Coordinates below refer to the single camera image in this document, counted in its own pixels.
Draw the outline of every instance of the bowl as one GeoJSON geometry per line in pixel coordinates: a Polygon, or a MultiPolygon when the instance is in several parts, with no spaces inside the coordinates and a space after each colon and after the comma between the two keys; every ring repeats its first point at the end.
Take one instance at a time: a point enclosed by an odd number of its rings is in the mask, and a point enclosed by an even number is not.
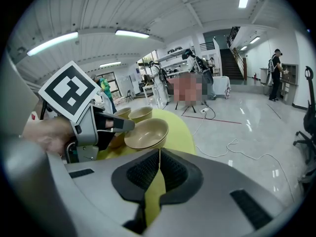
{"type": "Polygon", "coordinates": [[[118,148],[124,144],[125,132],[116,133],[109,143],[110,148],[118,148]]]}
{"type": "Polygon", "coordinates": [[[151,107],[142,107],[137,110],[132,111],[128,117],[133,120],[135,123],[143,121],[145,119],[150,119],[153,116],[153,108],[151,107]]]}
{"type": "Polygon", "coordinates": [[[125,135],[125,144],[133,149],[160,148],[164,145],[169,126],[159,118],[143,120],[135,125],[134,130],[125,135]]]}
{"type": "Polygon", "coordinates": [[[113,113],[113,115],[119,116],[119,117],[124,118],[124,119],[128,119],[128,115],[131,113],[131,111],[132,111],[132,109],[127,107],[127,108],[123,108],[123,109],[117,111],[116,113],[113,113]]]}

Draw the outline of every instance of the man in black shirt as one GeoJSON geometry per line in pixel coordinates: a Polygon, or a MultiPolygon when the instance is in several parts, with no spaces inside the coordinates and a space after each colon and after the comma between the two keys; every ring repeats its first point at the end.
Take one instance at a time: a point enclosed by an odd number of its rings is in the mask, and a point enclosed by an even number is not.
{"type": "Polygon", "coordinates": [[[280,85],[280,72],[284,73],[283,68],[281,67],[280,56],[282,55],[280,49],[276,49],[274,55],[272,56],[272,63],[274,67],[274,72],[272,72],[273,79],[273,88],[270,94],[269,100],[276,101],[277,99],[277,90],[280,85]]]}

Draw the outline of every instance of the ceiling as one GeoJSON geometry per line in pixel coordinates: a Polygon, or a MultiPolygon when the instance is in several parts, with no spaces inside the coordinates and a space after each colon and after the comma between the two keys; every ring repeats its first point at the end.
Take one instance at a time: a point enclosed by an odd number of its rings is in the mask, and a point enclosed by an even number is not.
{"type": "Polygon", "coordinates": [[[8,42],[9,54],[25,80],[43,84],[74,60],[85,71],[121,61],[127,67],[149,52],[193,32],[252,25],[277,27],[280,0],[36,0],[24,13],[8,42]],[[120,37],[116,29],[147,32],[148,39],[120,37]],[[31,48],[78,31],[77,39],[32,57],[31,48]]]}

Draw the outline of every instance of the white cable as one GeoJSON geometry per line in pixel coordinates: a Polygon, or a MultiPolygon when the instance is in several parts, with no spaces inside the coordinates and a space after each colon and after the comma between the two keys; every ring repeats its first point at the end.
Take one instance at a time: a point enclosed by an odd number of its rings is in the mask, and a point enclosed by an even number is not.
{"type": "MultiPolygon", "coordinates": [[[[196,130],[196,132],[193,134],[193,136],[197,133],[197,131],[199,130],[199,128],[200,128],[201,125],[203,124],[204,118],[203,118],[203,120],[202,120],[202,123],[199,125],[198,129],[196,130]]],[[[218,155],[218,156],[211,156],[211,155],[208,155],[208,154],[204,153],[204,152],[201,150],[201,148],[199,148],[198,146],[196,146],[196,147],[201,151],[202,154],[204,154],[204,155],[206,155],[206,156],[209,156],[209,157],[212,157],[212,158],[218,158],[218,157],[221,157],[221,156],[225,156],[225,155],[228,153],[228,150],[231,151],[231,152],[233,152],[233,153],[242,154],[242,155],[244,155],[244,156],[246,156],[246,157],[248,157],[248,158],[250,158],[250,159],[253,159],[253,160],[259,160],[259,159],[260,159],[261,157],[263,157],[263,156],[271,156],[271,157],[272,157],[273,159],[275,159],[275,160],[278,162],[278,164],[280,165],[280,167],[281,167],[281,169],[282,169],[282,171],[283,171],[283,173],[284,173],[285,179],[286,179],[286,181],[287,181],[287,183],[288,183],[288,186],[289,186],[289,188],[290,188],[290,192],[291,192],[291,196],[292,196],[293,202],[295,202],[295,198],[294,198],[294,195],[293,195],[293,192],[292,192],[292,189],[291,189],[290,182],[288,181],[287,176],[286,176],[286,174],[285,174],[285,171],[284,171],[284,169],[283,169],[281,163],[279,162],[279,160],[278,160],[277,158],[275,158],[274,156],[270,155],[270,154],[263,154],[263,155],[261,155],[261,156],[258,157],[258,158],[254,158],[254,157],[251,157],[251,156],[246,155],[246,154],[243,153],[243,152],[234,151],[234,150],[231,150],[231,149],[229,148],[229,145],[231,145],[231,144],[235,145],[235,144],[238,144],[238,143],[239,143],[239,140],[238,140],[238,139],[234,139],[231,143],[228,143],[228,144],[226,145],[226,148],[227,148],[226,153],[224,153],[223,155],[218,155]]]]}

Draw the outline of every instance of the staircase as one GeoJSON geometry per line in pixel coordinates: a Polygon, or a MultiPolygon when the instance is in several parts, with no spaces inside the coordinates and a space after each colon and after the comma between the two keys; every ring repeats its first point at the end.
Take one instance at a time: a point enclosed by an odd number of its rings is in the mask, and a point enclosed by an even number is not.
{"type": "Polygon", "coordinates": [[[243,80],[238,64],[229,49],[221,49],[223,75],[230,79],[243,80]]]}

